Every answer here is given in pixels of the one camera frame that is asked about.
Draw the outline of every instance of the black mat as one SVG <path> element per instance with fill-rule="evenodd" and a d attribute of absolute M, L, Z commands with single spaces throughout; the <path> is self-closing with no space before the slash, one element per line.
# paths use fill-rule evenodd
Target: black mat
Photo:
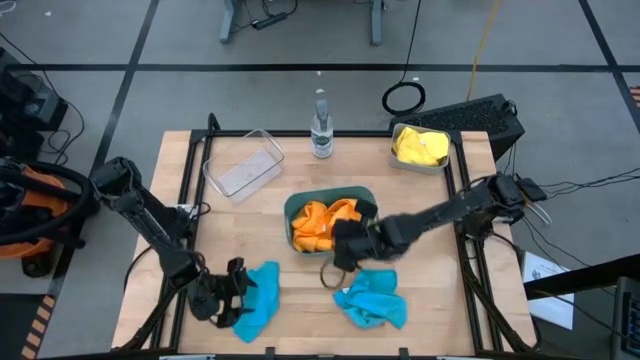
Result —
<path fill-rule="evenodd" d="M 22 348 L 44 296 L 0 294 L 0 349 L 3 358 L 21 358 Z"/>

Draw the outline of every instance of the clear plastic container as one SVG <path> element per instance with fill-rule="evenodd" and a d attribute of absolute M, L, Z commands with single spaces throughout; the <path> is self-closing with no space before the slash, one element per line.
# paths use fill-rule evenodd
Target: clear plastic container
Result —
<path fill-rule="evenodd" d="M 284 152 L 262 129 L 234 140 L 212 154 L 202 170 L 209 185 L 237 204 L 280 175 Z"/>

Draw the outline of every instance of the yellow cloth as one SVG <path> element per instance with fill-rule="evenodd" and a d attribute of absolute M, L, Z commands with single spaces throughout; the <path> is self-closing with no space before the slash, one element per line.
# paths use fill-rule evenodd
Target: yellow cloth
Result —
<path fill-rule="evenodd" d="M 293 247 L 300 252 L 322 252 L 333 250 L 333 225 L 338 219 L 358 220 L 356 199 L 340 199 L 327 209 L 318 201 L 310 201 L 291 222 Z"/>
<path fill-rule="evenodd" d="M 393 151 L 404 163 L 438 166 L 449 154 L 449 138 L 440 132 L 419 133 L 406 127 L 393 143 Z"/>

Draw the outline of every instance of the gray floor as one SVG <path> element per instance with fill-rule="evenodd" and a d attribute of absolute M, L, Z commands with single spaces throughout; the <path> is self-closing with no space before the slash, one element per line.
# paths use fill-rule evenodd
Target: gray floor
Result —
<path fill-rule="evenodd" d="M 274 1 L 288 8 L 291 1 Z M 127 64 L 149 0 L 18 1 L 0 18 L 0 32 L 40 63 Z M 256 32 L 250 28 L 218 43 L 222 4 L 211 0 L 161 0 L 140 63 L 276 64 L 403 63 L 417 1 L 389 0 L 384 44 L 369 46 L 369 8 L 347 0 L 301 0 L 288 20 Z M 618 63 L 640 64 L 635 0 L 590 0 Z M 259 1 L 249 0 L 254 17 Z M 470 64 L 492 1 L 424 1 L 411 62 Z M 248 21 L 244 11 L 237 22 Z M 606 65 L 577 0 L 505 0 L 489 34 L 481 62 L 517 65 Z M 302 129 L 313 113 L 316 89 L 331 102 L 339 129 L 384 129 L 391 116 L 382 93 L 399 72 L 141 72 L 133 76 L 107 158 L 124 155 L 139 166 L 146 184 L 165 130 L 202 128 L 215 112 L 226 129 Z M 123 71 L 61 71 L 50 77 L 62 96 L 84 114 L 87 128 L 69 151 L 68 166 L 87 174 L 121 88 Z M 467 72 L 417 72 L 426 88 L 425 108 L 464 100 Z M 624 74 L 640 85 L 640 74 Z M 514 100 L 527 133 L 518 143 L 517 171 L 541 183 L 597 179 L 638 167 L 640 135 L 613 76 L 608 73 L 478 74 L 474 97 L 502 93 Z M 413 94 L 397 94 L 396 106 Z M 78 130 L 70 112 L 63 128 Z M 499 166 L 506 165 L 505 159 Z M 584 190 L 544 204 L 553 217 L 538 226 L 555 243 L 593 264 L 640 251 L 634 223 L 640 218 L 638 184 Z M 541 254 L 525 227 L 513 227 L 516 243 Z M 87 247 L 76 252 L 66 276 L 40 356 L 105 351 L 121 303 L 125 270 L 135 232 L 103 211 L 90 220 Z M 562 265 L 575 260 L 543 244 Z M 0 262 L 0 292 L 46 292 L 49 279 L 20 274 L 19 263 Z M 611 299 L 599 290 L 580 293 L 577 303 L 604 321 Z M 608 333 L 581 315 L 576 329 L 541 324 L 545 351 L 606 358 Z"/>

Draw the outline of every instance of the plastic bottle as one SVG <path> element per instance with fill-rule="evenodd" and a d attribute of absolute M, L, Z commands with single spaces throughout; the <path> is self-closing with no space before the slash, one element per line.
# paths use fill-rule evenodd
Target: plastic bottle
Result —
<path fill-rule="evenodd" d="M 316 115 L 311 120 L 311 151 L 320 159 L 333 153 L 333 117 L 327 99 L 316 101 Z"/>

